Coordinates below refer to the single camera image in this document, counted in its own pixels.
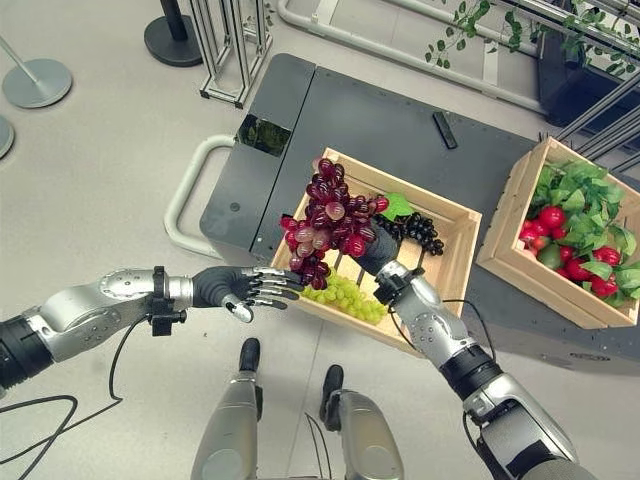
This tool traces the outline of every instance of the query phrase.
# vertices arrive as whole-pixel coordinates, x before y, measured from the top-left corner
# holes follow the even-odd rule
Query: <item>red grapes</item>
[[[319,158],[312,165],[317,173],[306,188],[305,219],[283,215],[280,226],[286,230],[284,239],[291,251],[289,268],[300,273],[304,285],[324,290],[330,273],[322,261],[325,252],[338,249],[345,255],[362,256],[367,243],[376,239],[371,217],[386,209],[389,201],[383,196],[369,200],[364,195],[351,196],[339,163]]]

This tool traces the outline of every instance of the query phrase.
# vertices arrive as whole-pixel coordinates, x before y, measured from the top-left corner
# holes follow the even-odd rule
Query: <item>wooden crate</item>
[[[424,277],[435,285],[443,299],[464,298],[482,215],[330,148],[325,150],[324,157],[344,166],[345,181],[349,185],[350,194],[369,197],[381,193],[402,193],[415,211],[433,219],[438,238],[445,244],[444,255],[424,255],[421,262],[426,272]],[[309,197],[305,194],[293,215],[294,218],[304,218],[304,209],[308,201]],[[407,268],[416,268],[421,252],[419,245],[406,240],[402,242],[397,260]],[[290,257],[289,248],[282,240],[271,265],[288,269]],[[373,292],[377,288],[374,277],[362,270],[351,257],[330,250],[325,256],[325,261],[330,266],[337,265],[339,275],[359,282],[360,290],[373,298]],[[354,328],[388,345],[416,354],[398,334],[390,315],[374,326],[307,298],[300,298],[296,305],[321,318]],[[457,315],[462,312],[461,303],[452,302],[446,305]]]
[[[591,293],[549,270],[522,250],[518,235],[545,163],[588,162],[573,150],[548,138],[522,157],[511,170],[491,226],[478,253],[477,262],[541,301],[582,328],[636,325],[639,302],[613,308]],[[625,191],[617,219],[633,232],[640,232],[640,194],[611,175],[606,180]],[[640,259],[636,251],[630,262]]]

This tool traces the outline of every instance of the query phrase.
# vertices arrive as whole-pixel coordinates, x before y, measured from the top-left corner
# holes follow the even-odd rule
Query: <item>metal pole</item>
[[[611,169],[612,172],[622,173],[640,163],[640,150],[631,155],[628,159]]]
[[[11,46],[6,42],[6,40],[2,38],[2,35],[0,35],[0,47],[2,47],[5,52],[7,52],[7,55],[9,55],[11,59],[16,62],[20,70],[22,70],[33,83],[38,83],[38,77],[36,77],[35,74],[24,64],[18,54],[14,52]]]
[[[601,113],[603,113],[611,105],[617,102],[620,98],[624,97],[629,91],[635,88],[638,83],[640,83],[640,70],[633,77],[629,78],[625,82],[622,82],[607,96],[602,98],[598,103],[593,105],[586,112],[584,112],[573,122],[567,125],[558,135],[556,135],[555,138],[559,141],[562,141],[572,133],[577,132],[587,123],[597,118]]]
[[[610,136],[615,135],[620,128],[624,128],[629,123],[637,122],[637,121],[640,121],[640,105],[638,105],[633,110],[630,110],[629,112],[627,112],[626,115],[623,115],[622,117],[620,117],[618,120],[613,122],[611,125],[603,129],[602,131],[595,134],[593,137],[587,140],[584,143],[584,145],[575,149],[575,151],[578,153],[587,151],[595,147],[598,143],[606,141],[607,138],[609,138]]]
[[[167,18],[167,24],[169,25],[169,31],[171,37],[176,42],[184,42],[187,40],[187,29],[182,21],[182,13],[180,12],[180,6],[178,0],[160,0],[162,10]]]
[[[629,140],[633,140],[640,134],[640,123],[631,124],[625,128],[619,130],[619,132],[612,136],[608,141],[602,142],[595,147],[592,147],[588,151],[582,153],[585,157],[592,161],[597,160],[602,155],[618,148],[620,145],[624,145]]]

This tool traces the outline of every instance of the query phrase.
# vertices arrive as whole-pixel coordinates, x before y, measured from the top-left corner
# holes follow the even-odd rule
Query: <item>red radish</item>
[[[568,247],[566,245],[563,245],[560,247],[560,260],[562,260],[562,263],[567,263],[567,261],[570,258],[573,258],[573,254],[575,252],[575,248],[573,247]]]
[[[608,263],[612,267],[620,264],[620,253],[611,247],[601,247],[593,251],[593,258],[599,262]]]
[[[529,245],[533,240],[538,238],[538,234],[533,230],[533,228],[525,228],[520,232],[520,236],[518,237],[522,240],[526,245]]]
[[[551,230],[551,236],[553,237],[554,240],[558,240],[560,238],[566,237],[567,231],[564,229],[564,227],[556,227],[553,230]]]
[[[560,207],[544,207],[540,210],[538,220],[549,228],[561,227],[567,218]]]
[[[599,297],[608,297],[618,291],[615,273],[609,275],[607,280],[603,280],[597,275],[593,275],[589,281],[591,282],[591,291]]]
[[[564,268],[569,274],[571,280],[576,282],[584,282],[591,278],[593,275],[589,270],[585,270],[580,265],[584,263],[581,258],[572,258],[565,264]]]
[[[549,245],[549,237],[536,237],[531,241],[531,248],[541,250]]]
[[[569,278],[569,274],[567,273],[567,271],[560,267],[560,268],[556,268],[556,273],[564,278]]]
[[[532,223],[531,230],[536,232],[536,235],[538,237],[548,237],[549,234],[551,233],[551,229],[547,225],[542,223],[540,220],[536,219],[536,220],[533,220],[531,223]]]

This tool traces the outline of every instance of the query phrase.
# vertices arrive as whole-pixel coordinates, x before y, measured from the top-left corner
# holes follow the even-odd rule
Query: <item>grape cluster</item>
[[[444,242],[436,238],[438,232],[433,227],[433,220],[423,217],[418,212],[405,217],[396,217],[395,221],[391,221],[383,215],[375,215],[373,219],[397,242],[409,237],[418,242],[431,255],[444,253]]]
[[[280,225],[286,230],[285,241],[291,251],[289,267],[302,275],[302,283],[316,290],[327,288],[329,266],[323,262],[325,252],[339,249],[345,255],[360,257],[366,244],[376,238],[371,217],[389,206],[379,196],[367,200],[351,196],[344,182],[344,166],[319,158],[313,162],[317,173],[311,177],[306,192],[309,204],[304,220],[283,215]]]
[[[367,298],[356,282],[336,274],[333,269],[327,281],[326,290],[314,290],[308,285],[302,291],[302,296],[314,302],[329,305],[372,325],[380,323],[387,313],[386,307],[375,299]]]

